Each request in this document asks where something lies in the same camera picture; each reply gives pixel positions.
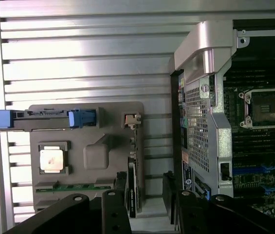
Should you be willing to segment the black chassis switch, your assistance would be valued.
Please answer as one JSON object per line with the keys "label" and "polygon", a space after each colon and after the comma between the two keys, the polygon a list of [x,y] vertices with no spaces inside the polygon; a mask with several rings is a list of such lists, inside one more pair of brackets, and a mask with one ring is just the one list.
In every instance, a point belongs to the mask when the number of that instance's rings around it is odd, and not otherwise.
{"label": "black chassis switch", "polygon": [[223,181],[231,181],[232,177],[230,176],[229,163],[220,164],[220,175]]}

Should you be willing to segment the green motherboard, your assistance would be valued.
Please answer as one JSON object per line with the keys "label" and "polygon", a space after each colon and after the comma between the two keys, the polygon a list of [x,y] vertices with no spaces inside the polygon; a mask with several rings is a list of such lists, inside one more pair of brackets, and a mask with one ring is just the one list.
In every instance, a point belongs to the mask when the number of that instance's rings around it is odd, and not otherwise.
{"label": "green motherboard", "polygon": [[[232,128],[232,170],[275,165],[275,128],[245,129],[239,93],[275,88],[275,72],[228,72],[223,82],[224,112]],[[275,170],[265,174],[233,175],[234,198],[275,218]]]}

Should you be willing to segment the open grey PC case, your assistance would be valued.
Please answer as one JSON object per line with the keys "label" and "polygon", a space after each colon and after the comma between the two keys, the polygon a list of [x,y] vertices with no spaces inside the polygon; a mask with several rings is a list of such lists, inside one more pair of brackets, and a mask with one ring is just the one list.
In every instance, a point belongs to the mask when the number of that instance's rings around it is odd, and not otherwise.
{"label": "open grey PC case", "polygon": [[198,23],[170,59],[174,173],[183,189],[182,161],[192,168],[193,192],[234,197],[232,128],[224,112],[228,72],[275,72],[275,19],[208,20]]}

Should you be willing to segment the CPU socket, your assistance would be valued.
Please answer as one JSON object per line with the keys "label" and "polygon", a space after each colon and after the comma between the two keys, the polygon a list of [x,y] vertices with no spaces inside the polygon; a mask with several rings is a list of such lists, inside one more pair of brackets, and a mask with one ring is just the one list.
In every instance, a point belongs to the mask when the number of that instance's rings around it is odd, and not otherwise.
{"label": "CPU socket", "polygon": [[275,128],[275,88],[251,89],[239,93],[244,118],[240,127],[250,130]]}

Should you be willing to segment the green RAM stick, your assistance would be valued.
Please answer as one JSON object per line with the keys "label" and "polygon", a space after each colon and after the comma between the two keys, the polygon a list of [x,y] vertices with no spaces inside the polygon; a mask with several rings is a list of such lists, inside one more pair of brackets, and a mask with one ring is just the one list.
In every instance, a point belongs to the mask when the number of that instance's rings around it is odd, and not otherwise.
{"label": "green RAM stick", "polygon": [[96,190],[109,190],[111,186],[98,186],[95,187],[94,184],[57,184],[55,186],[49,187],[36,187],[37,193],[55,193],[55,192],[73,192],[73,191],[96,191]]}

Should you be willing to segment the blue expansion slot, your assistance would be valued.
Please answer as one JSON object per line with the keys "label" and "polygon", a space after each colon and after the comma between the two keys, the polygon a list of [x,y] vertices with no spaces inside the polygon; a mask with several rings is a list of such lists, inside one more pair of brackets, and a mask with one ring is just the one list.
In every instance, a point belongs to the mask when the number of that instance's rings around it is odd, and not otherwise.
{"label": "blue expansion slot", "polygon": [[233,175],[265,174],[270,173],[272,170],[275,170],[275,165],[272,167],[261,165],[260,167],[234,168],[232,173]]}

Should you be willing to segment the silver CPU chip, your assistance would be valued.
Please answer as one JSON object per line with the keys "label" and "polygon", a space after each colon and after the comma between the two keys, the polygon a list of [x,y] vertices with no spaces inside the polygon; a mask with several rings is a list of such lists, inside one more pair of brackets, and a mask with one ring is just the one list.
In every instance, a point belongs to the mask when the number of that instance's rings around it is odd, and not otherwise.
{"label": "silver CPU chip", "polygon": [[40,169],[44,173],[60,173],[64,169],[64,151],[60,147],[49,146],[40,150]]}

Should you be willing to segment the black service label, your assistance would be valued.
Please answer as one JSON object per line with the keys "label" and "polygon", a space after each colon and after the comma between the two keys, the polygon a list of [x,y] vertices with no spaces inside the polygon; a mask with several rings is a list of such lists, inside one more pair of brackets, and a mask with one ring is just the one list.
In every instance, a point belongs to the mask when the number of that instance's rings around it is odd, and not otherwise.
{"label": "black service label", "polygon": [[182,161],[182,174],[183,174],[183,189],[184,190],[193,190],[193,176],[192,168],[188,163]]}

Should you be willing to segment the grey plastic parts rack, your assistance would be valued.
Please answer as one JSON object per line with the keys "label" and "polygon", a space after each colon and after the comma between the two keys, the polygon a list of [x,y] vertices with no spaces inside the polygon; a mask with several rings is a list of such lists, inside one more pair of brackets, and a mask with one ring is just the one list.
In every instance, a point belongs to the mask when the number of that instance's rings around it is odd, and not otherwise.
{"label": "grey plastic parts rack", "polygon": [[[93,199],[106,191],[37,193],[36,187],[51,187],[57,184],[94,184],[95,187],[111,186],[111,189],[114,189],[118,172],[127,174],[125,204],[128,210],[128,156],[131,130],[124,127],[125,114],[140,113],[143,120],[143,104],[109,102],[81,104],[79,107],[95,110],[97,125],[30,133],[34,210],[40,212],[71,194],[80,193]],[[70,104],[64,104],[58,105],[57,109],[73,109],[73,107]],[[143,147],[142,123],[139,133],[142,135]],[[49,146],[60,147],[64,151],[64,169],[60,173],[44,173],[40,169],[40,150]]]}

